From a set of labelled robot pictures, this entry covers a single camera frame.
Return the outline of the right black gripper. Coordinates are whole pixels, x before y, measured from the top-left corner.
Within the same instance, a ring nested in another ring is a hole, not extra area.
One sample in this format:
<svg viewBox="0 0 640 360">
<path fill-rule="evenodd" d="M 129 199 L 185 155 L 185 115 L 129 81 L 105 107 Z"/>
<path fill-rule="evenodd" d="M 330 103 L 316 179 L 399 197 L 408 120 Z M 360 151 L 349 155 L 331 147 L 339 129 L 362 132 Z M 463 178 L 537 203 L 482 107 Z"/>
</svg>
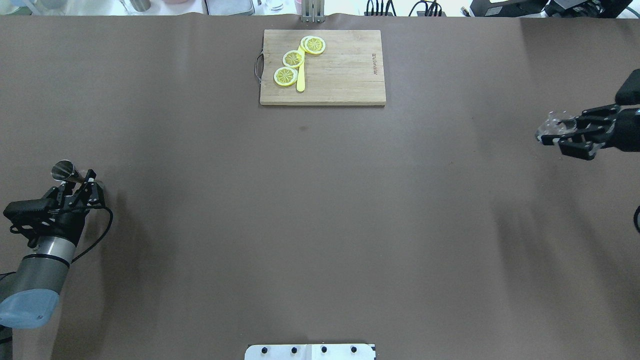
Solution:
<svg viewBox="0 0 640 360">
<path fill-rule="evenodd" d="M 590 161 L 598 150 L 613 148 L 622 152 L 640 152 L 640 109 L 621 110 L 617 104 L 583 110 L 578 116 L 559 120 L 570 133 L 540 132 L 540 144 L 556 146 L 565 157 Z"/>
</svg>

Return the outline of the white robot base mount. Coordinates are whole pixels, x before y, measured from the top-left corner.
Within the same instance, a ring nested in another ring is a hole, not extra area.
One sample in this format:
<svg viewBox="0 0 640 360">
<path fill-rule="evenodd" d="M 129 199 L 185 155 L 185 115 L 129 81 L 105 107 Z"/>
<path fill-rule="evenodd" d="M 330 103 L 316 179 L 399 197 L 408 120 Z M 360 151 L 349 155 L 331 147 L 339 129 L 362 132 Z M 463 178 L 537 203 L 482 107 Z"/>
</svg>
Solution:
<svg viewBox="0 0 640 360">
<path fill-rule="evenodd" d="M 376 360 L 374 344 L 307 343 L 254 344 L 247 347 L 245 360 Z"/>
</svg>

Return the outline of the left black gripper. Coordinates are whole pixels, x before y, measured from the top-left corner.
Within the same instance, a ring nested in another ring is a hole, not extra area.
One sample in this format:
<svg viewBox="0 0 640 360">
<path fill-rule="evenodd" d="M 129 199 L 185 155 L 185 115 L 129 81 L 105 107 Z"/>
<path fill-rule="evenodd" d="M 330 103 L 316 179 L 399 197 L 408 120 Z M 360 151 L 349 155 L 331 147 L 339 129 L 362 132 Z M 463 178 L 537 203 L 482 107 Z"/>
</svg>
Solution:
<svg viewBox="0 0 640 360">
<path fill-rule="evenodd" d="M 86 208 L 106 207 L 103 185 L 97 177 L 94 170 L 87 170 L 84 175 L 74 170 L 67 178 L 69 182 L 61 182 L 45 192 L 46 211 L 30 212 L 30 226 L 35 231 L 30 248 L 36 248 L 39 239 L 45 236 L 66 239 L 75 247 L 78 245 L 89 214 Z M 80 189 L 74 193 L 76 183 L 80 184 Z"/>
</svg>

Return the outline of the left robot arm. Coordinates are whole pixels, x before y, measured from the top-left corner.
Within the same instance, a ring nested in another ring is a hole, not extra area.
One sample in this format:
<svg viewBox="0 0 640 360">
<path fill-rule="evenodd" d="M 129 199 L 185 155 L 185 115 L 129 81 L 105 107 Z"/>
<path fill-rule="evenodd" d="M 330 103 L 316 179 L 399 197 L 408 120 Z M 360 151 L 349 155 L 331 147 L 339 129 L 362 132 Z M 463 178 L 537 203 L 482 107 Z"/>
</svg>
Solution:
<svg viewBox="0 0 640 360">
<path fill-rule="evenodd" d="M 10 232 L 27 239 L 29 252 L 16 271 L 1 275 L 1 358 L 13 356 L 13 331 L 46 325 L 52 317 L 91 210 L 114 213 L 106 205 L 103 185 L 92 169 L 84 175 L 69 161 L 51 170 L 59 182 L 36 199 L 10 202 L 3 215 Z"/>
</svg>

